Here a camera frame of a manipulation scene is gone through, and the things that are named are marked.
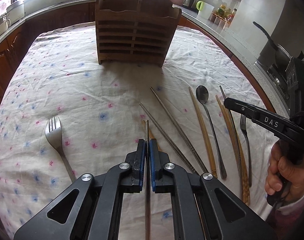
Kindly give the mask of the pink sleeve right forearm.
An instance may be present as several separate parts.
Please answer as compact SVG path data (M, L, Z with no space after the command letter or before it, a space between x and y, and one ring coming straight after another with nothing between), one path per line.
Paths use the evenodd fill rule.
M278 239L282 239L293 229L295 223L304 210L304 195L297 201L272 210L266 222L276 232Z

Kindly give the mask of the right hand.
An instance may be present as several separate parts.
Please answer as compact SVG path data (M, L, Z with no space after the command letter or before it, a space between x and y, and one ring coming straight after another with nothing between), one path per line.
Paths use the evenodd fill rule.
M282 182L278 174L291 183L289 192L285 195L286 203L296 202L304 196L304 159L300 165L293 165L283 155L279 142L276 142L271 149L268 175L265 180L265 191L269 195L282 189Z

